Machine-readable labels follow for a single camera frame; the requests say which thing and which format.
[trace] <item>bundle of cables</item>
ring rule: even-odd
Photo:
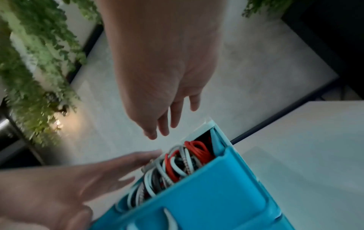
[[[153,168],[146,171],[141,183],[131,188],[127,197],[128,209],[141,205],[213,159],[214,155],[201,141],[185,141],[184,145],[174,146],[153,162]]]

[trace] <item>blue box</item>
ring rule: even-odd
[[[183,230],[293,230],[213,121],[184,141],[206,132],[211,135],[213,161],[132,210],[127,208],[127,196],[123,197],[119,210],[110,208],[91,230],[171,230],[165,209]]]

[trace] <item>hand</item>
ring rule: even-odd
[[[150,139],[199,108],[217,64],[225,0],[98,1],[128,116]]]
[[[134,181],[126,174],[160,156],[137,152],[96,164],[0,172],[0,216],[51,230],[86,230],[92,210],[83,203]]]

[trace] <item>green plant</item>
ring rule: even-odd
[[[71,0],[90,20],[101,23],[92,0]],[[21,39],[27,53],[35,58],[43,77],[50,83],[59,100],[73,109],[79,99],[65,78],[74,69],[74,60],[85,63],[76,36],[68,29],[65,12],[54,0],[0,0],[0,77],[6,86],[6,102],[13,118],[26,137],[35,143],[48,144],[55,137],[50,125],[55,121],[54,109],[45,91],[33,79],[12,46],[10,33]]]
[[[248,0],[243,16],[250,17],[260,12],[263,6],[268,7],[268,11],[285,11],[293,2],[294,0]]]

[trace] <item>person's left hand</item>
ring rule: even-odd
[[[160,150],[136,152],[95,164],[39,167],[0,172],[0,216],[51,230],[86,230],[93,212],[83,203],[134,181],[119,180]]]

